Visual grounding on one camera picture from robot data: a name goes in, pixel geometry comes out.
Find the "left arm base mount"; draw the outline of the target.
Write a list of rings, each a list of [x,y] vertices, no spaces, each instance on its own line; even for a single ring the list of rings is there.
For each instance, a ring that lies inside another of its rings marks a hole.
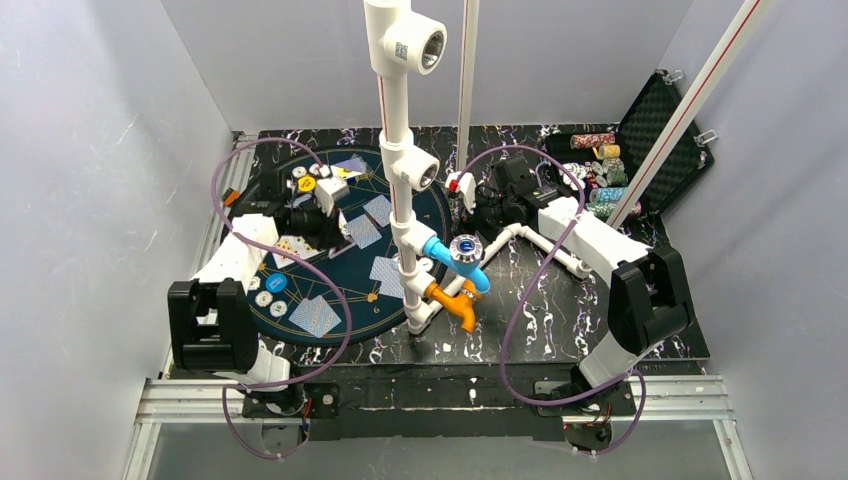
[[[244,395],[241,415],[261,419],[335,418],[341,397],[335,383],[295,384],[273,392],[248,392],[238,386],[237,391]]]

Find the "blue back card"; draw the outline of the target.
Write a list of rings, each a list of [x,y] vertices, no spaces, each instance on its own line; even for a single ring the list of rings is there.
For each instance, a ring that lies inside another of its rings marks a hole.
[[[400,267],[397,257],[376,256],[372,262],[369,278],[379,282],[400,281]]]
[[[379,229],[367,215],[360,215],[349,220],[345,228],[354,244],[360,249],[365,249],[382,239]]]
[[[316,338],[323,338],[341,322],[333,307],[314,302],[306,317],[305,330]]]
[[[311,310],[311,306],[314,302],[327,303],[327,301],[322,297],[315,297],[313,299],[303,300],[291,313],[289,317],[289,321],[301,329],[305,330],[306,327],[306,317]]]
[[[405,296],[404,287],[400,281],[400,277],[385,277],[380,281],[378,293],[381,296],[403,299]]]
[[[390,221],[392,204],[385,195],[378,195],[363,205],[363,210],[380,228],[386,227]]]

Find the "blue button chip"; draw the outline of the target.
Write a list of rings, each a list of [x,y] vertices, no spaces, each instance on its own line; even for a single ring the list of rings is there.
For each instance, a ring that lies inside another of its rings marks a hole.
[[[272,294],[276,294],[285,290],[288,284],[288,279],[283,273],[272,273],[265,281],[265,288]]]

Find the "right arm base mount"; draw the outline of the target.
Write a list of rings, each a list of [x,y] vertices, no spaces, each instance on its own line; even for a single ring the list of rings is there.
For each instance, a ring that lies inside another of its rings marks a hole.
[[[640,400],[630,384],[622,381],[585,399],[559,406],[535,406],[543,418],[575,417],[575,422],[563,421],[565,440],[580,453],[599,454],[614,443],[613,419],[634,417]]]

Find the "yellow button chip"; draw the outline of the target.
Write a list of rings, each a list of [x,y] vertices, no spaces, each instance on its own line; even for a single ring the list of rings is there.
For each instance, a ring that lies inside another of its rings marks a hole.
[[[302,193],[313,192],[315,190],[316,186],[317,186],[317,180],[310,175],[305,175],[303,177],[300,177],[297,180],[297,189],[298,189],[299,192],[302,192]]]

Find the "grey white poker chip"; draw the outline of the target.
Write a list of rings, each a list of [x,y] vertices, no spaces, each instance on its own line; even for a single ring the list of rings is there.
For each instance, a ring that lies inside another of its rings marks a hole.
[[[274,301],[269,306],[269,313],[274,318],[283,317],[288,311],[288,305],[285,301]]]

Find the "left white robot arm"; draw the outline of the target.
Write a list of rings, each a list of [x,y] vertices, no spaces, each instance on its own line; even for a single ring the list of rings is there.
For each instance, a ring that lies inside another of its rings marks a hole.
[[[315,194],[298,193],[282,178],[271,194],[239,199],[223,219],[229,233],[190,280],[167,293],[173,361],[177,368],[212,373],[249,391],[278,392],[296,383],[290,361],[260,339],[251,312],[249,284],[282,235],[300,237],[318,250],[344,243],[336,203],[344,181],[329,177]]]

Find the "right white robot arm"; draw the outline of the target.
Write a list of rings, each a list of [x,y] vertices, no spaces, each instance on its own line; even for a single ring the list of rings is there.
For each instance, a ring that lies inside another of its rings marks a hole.
[[[551,240],[540,272],[556,254],[571,252],[609,288],[608,332],[574,368],[580,398],[625,379],[648,353],[696,319],[681,254],[652,249],[600,221],[586,208],[576,177],[553,157],[568,183],[552,199],[534,202],[537,232]]]

